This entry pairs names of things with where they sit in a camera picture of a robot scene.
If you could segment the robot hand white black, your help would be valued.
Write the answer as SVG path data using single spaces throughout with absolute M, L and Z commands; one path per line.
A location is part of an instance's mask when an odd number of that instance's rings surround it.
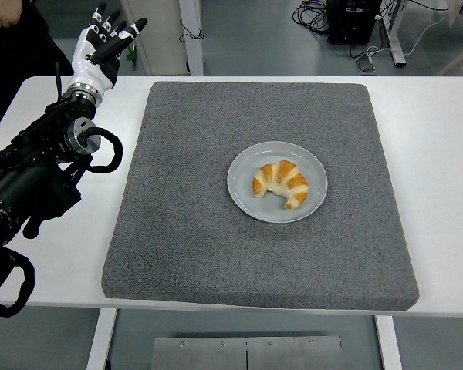
M 120 56 L 135 41 L 148 23 L 139 18 L 132 24 L 117 22 L 120 11 L 105 14 L 106 3 L 101 2 L 91 15 L 76 43 L 73 53 L 71 83 L 92 86 L 100 94 L 116 83 Z

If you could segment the person's hand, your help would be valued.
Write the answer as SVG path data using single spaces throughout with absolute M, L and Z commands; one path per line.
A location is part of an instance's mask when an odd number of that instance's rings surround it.
M 0 28 L 16 25 L 22 14 L 22 0 L 0 0 Z

